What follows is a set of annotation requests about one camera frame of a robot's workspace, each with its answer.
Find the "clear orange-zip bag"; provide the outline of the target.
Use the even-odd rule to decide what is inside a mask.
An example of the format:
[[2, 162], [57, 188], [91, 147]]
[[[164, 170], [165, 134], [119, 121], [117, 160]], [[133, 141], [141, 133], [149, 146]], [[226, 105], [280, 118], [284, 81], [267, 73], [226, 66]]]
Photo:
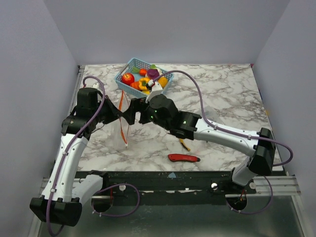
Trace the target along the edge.
[[[122, 90], [117, 108], [124, 112], [129, 107], [129, 100], [126, 93]], [[110, 145], [115, 151], [123, 151], [128, 147], [129, 124], [121, 117], [111, 123], [110, 127]]]

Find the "purple toy onion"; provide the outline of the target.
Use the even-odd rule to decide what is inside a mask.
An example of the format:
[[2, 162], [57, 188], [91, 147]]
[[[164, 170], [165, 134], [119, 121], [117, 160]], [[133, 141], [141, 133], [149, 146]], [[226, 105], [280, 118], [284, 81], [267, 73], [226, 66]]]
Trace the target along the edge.
[[146, 77], [149, 79], [155, 79], [160, 76], [158, 69], [149, 68], [146, 72]]

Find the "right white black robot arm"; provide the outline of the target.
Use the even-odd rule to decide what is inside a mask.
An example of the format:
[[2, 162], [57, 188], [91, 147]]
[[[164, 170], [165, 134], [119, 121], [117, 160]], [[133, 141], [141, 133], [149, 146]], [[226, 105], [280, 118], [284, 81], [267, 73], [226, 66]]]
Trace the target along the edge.
[[178, 110], [174, 102], [162, 94], [149, 102], [145, 98], [132, 99], [122, 116], [132, 125], [137, 112], [141, 115], [141, 124], [152, 122], [177, 138], [212, 142], [245, 154], [245, 161], [232, 170], [227, 181], [228, 190], [234, 194], [243, 190], [255, 176], [272, 174], [276, 146], [271, 131], [266, 128], [256, 132], [221, 127], [199, 114]]

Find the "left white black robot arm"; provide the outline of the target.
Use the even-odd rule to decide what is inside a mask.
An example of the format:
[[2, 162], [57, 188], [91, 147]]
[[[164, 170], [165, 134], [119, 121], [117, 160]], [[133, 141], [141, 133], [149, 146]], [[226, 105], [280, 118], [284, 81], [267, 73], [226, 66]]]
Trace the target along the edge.
[[108, 96], [99, 101], [100, 95], [96, 88], [81, 88], [77, 105], [62, 122], [61, 143], [53, 171], [41, 196], [30, 202], [30, 209], [42, 222], [73, 227], [91, 196], [109, 191], [106, 174], [101, 171], [89, 172], [74, 186], [79, 160], [96, 125], [111, 123], [121, 115]]

